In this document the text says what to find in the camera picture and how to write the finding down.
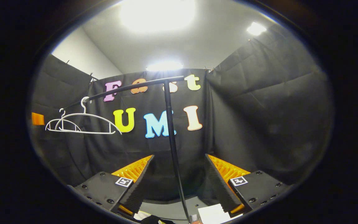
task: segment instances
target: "black curtain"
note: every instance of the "black curtain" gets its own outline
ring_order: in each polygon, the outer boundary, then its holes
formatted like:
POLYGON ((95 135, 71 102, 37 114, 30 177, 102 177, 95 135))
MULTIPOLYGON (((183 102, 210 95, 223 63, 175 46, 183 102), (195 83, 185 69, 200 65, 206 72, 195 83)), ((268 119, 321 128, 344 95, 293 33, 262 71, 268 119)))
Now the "black curtain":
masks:
POLYGON ((215 154, 293 184, 324 154, 333 126, 331 84, 288 30, 273 26, 207 75, 215 154))
MULTIPOLYGON (((90 75, 49 55, 34 83, 31 112, 44 115, 45 124, 60 119, 59 109, 83 98, 90 84, 90 75)), ((66 115, 82 112, 80 106, 66 111, 66 115)), ((40 158, 64 182, 77 185, 91 177, 84 135, 45 131, 45 126, 31 126, 31 138, 40 158)))
MULTIPOLYGON (((177 82, 177 91, 171 93, 173 122, 177 151, 179 157, 180 173, 183 182, 183 190, 186 195, 195 194, 204 179, 203 155, 209 153, 211 145, 205 139, 205 133, 210 133, 206 128, 205 119, 210 113, 205 109, 206 100, 206 70, 204 69, 180 69, 166 72, 136 72, 126 75, 118 75, 93 82, 89 95, 95 95, 106 91, 105 84, 108 82, 121 81, 122 86, 131 85, 135 80, 144 78, 147 81, 173 76, 194 75, 199 78, 196 82, 200 85, 199 90, 190 90, 186 81, 177 82), (186 112, 187 106, 198 106, 197 116, 203 128, 195 131, 187 130, 189 125, 186 112)), ((128 108, 135 108, 135 126, 132 131, 113 135, 86 135, 85 144, 88 150, 89 162, 93 173, 100 171, 114 172, 138 159, 149 155, 155 155, 156 164, 153 171, 153 188, 148 190, 146 199, 149 200, 175 200, 179 197, 177 182, 173 172, 173 164, 167 136, 155 135, 146 138, 146 120, 144 115, 152 113, 157 120, 165 111, 165 98, 163 84, 149 86, 145 92, 133 94, 131 91, 119 92, 114 95, 113 101, 104 102, 104 98, 93 100, 87 104, 87 112, 104 117, 114 123, 113 112, 123 110, 123 125, 128 124, 128 108)), ((85 117, 84 128, 88 131, 108 131, 108 124, 94 118, 85 117)))

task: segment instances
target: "white plastic hanger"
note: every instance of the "white plastic hanger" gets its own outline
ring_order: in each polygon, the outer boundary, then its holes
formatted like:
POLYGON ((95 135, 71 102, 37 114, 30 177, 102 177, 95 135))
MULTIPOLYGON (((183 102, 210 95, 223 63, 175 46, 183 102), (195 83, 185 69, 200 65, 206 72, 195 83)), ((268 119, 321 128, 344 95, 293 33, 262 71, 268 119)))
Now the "white plastic hanger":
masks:
MULTIPOLYGON (((59 112, 61 112, 63 110, 63 114, 62 114, 62 118, 63 118, 63 116, 66 114, 66 111, 63 109, 63 108, 60 108, 60 110, 59 110, 59 112)), ((56 130, 56 129, 51 129, 51 122, 52 121, 55 121, 55 120, 60 120, 60 119, 53 119, 53 120, 50 120, 46 125, 45 125, 45 131, 48 129, 49 131, 51 131, 51 132, 67 132, 66 130, 56 130)), ((64 122, 68 122, 68 123, 72 123, 73 125, 74 125, 74 130, 75 131, 77 131, 77 129, 79 130, 79 131, 81 131, 81 129, 76 125, 76 124, 74 124, 73 122, 71 122, 71 121, 69 121, 69 120, 65 120, 65 119, 63 119, 62 120, 62 126, 63 126, 63 123, 64 122)))
POLYGON ((85 96, 84 98, 82 98, 81 100, 81 106, 84 108, 84 113, 74 113, 74 114, 69 114, 69 115, 66 115, 66 116, 62 116, 61 119, 59 119, 59 121, 56 123, 56 126, 55 126, 55 131, 57 131, 57 128, 58 128, 58 125, 60 123, 62 123, 62 126, 59 127, 59 129, 63 132, 75 132, 75 133, 86 133, 86 134, 114 134, 115 131, 111 131, 111 126, 114 126, 118 132, 122 135, 121 131, 117 128, 117 126, 115 126, 111 121, 105 119, 105 118, 102 118, 100 116, 97 116, 97 115, 93 115, 93 114, 87 114, 86 113, 86 108, 84 106, 84 100, 85 99, 88 99, 89 97, 88 96, 85 96), (77 128, 75 128, 75 130, 67 130, 67 129, 64 129, 64 126, 63 126, 63 121, 67 121, 65 120, 65 118, 68 118, 68 117, 71 117, 71 116, 75 116, 75 115, 79 115, 79 116, 90 116, 90 117, 95 117, 95 118, 99 118, 99 119, 102 119, 104 121, 107 121, 108 122, 108 132, 83 132, 81 131, 79 128, 79 130, 77 130, 77 128))

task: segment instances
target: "white wall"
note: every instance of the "white wall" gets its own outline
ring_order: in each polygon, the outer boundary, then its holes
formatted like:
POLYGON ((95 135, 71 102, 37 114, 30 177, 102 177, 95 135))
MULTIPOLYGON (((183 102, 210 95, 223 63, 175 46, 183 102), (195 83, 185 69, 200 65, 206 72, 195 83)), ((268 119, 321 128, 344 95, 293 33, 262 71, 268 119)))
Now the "white wall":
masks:
POLYGON ((98 79, 122 72, 98 49, 82 27, 68 35, 52 52, 52 55, 69 65, 98 79))

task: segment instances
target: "black pole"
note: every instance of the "black pole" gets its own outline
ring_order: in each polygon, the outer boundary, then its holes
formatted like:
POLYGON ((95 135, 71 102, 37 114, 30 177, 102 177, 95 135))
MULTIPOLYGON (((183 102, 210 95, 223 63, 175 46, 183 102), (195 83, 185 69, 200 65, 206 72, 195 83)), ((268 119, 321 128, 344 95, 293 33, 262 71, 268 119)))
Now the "black pole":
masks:
MULTIPOLYGON (((165 81, 168 82, 175 82, 175 81, 183 81, 185 77, 182 76, 175 76, 175 77, 170 77, 170 78, 160 78, 160 79, 155 79, 155 80, 151 80, 151 81, 147 81, 147 82, 141 82, 141 83, 137 83, 137 84, 133 84, 133 85, 128 85, 128 86, 123 86, 123 87, 119 87, 110 91, 106 91, 106 92, 102 92, 99 94, 96 94, 94 96, 90 96, 88 99, 84 100, 84 102, 88 102, 91 101, 93 99, 97 99, 106 95, 110 95, 110 94, 115 94, 117 92, 121 92, 121 91, 125 91, 125 90, 130 90, 133 88, 139 88, 139 87, 144 87, 144 86, 150 86, 150 85, 155 85, 155 84, 161 84, 164 83, 165 81)), ((73 103, 70 106, 65 107, 64 109, 67 109, 69 107, 75 106, 75 105, 79 105, 81 103, 81 101, 77 102, 77 103, 73 103)))
POLYGON ((179 196, 182 201, 183 209, 185 210, 187 221, 190 223, 189 213, 187 212, 185 196, 183 194, 182 182, 180 180, 179 173, 179 161, 178 154, 176 151, 176 142, 175 142, 175 133, 173 129, 173 118, 172 118, 172 107, 171 107, 171 93, 169 92, 169 81, 165 81, 164 83, 164 94, 165 94, 165 106, 167 112, 167 122, 168 122, 168 134, 169 134, 169 143, 171 145, 171 155, 173 162, 173 170, 175 171, 176 181, 179 186, 179 196))

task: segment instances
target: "yellow letter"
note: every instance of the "yellow letter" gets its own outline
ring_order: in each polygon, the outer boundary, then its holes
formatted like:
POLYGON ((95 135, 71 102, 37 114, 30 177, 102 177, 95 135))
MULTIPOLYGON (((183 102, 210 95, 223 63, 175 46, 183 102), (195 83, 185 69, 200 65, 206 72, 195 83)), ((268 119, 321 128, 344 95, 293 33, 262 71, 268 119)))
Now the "yellow letter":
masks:
POLYGON ((128 125, 123 126, 122 125, 122 114, 124 113, 123 110, 116 110, 113 112, 113 115, 115 117, 115 126, 121 131, 121 132, 130 132, 132 131, 133 127, 135 126, 135 118, 134 113, 136 109, 131 107, 128 108, 125 112, 128 113, 128 125))
POLYGON ((187 81, 187 86, 190 90, 199 90, 201 88, 200 85, 196 85, 196 81, 199 81, 200 78, 194 77, 194 75, 189 75, 185 80, 187 81))

